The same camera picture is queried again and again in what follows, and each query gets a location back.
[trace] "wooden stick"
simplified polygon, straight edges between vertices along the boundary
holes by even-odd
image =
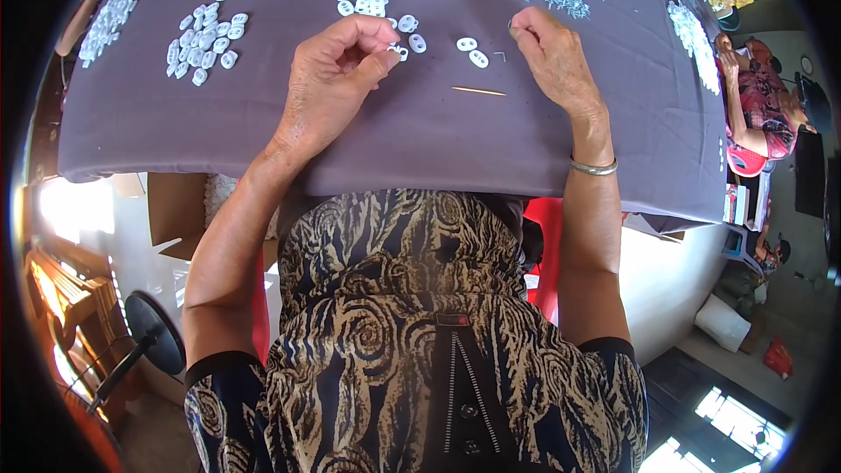
[[[477,94],[488,94],[488,95],[502,95],[505,97],[508,94],[504,94],[499,91],[490,91],[489,89],[475,89],[475,88],[464,88],[463,86],[454,86],[452,89],[458,89],[460,91],[473,91]]]

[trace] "silver bracelet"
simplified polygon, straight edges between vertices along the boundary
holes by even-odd
[[[608,173],[616,172],[616,169],[619,168],[619,162],[616,161],[616,158],[613,158],[613,164],[610,166],[590,166],[578,163],[572,156],[569,156],[569,166],[578,172],[589,173],[590,175],[607,175]]]

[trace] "swirl-patterned shirt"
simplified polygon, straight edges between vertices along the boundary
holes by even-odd
[[[638,470],[632,346],[565,342],[523,300],[518,251],[470,194],[343,194],[303,215],[266,366],[228,352],[187,372],[205,470]]]

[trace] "button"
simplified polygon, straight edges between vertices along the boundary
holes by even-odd
[[[459,407],[458,414],[460,414],[465,420],[473,420],[478,416],[478,409],[476,408],[476,406],[464,404],[463,406]]]
[[[465,440],[464,441],[464,452],[468,455],[476,456],[482,452],[482,448],[476,444],[475,440]]]

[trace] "purple tablecloth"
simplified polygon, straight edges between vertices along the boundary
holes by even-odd
[[[250,19],[200,88],[167,78],[178,23],[213,0],[140,0],[119,41],[77,66],[61,123],[59,172],[82,182],[108,173],[215,172],[239,177],[268,142],[286,98],[298,42],[340,18],[336,0],[227,0],[219,19]],[[543,5],[542,0],[530,0]],[[578,31],[611,111],[623,210],[693,221],[721,219],[720,96],[701,84],[675,36],[669,0],[587,0],[590,18],[552,11]],[[357,120],[311,164],[310,194],[396,186],[561,196],[572,136],[510,39],[523,0],[390,0],[387,15],[420,21],[427,42],[373,92]],[[692,5],[710,36],[711,12]],[[455,47],[474,37],[491,59],[472,65]],[[493,52],[504,51],[507,63]],[[507,97],[459,92],[468,86]]]

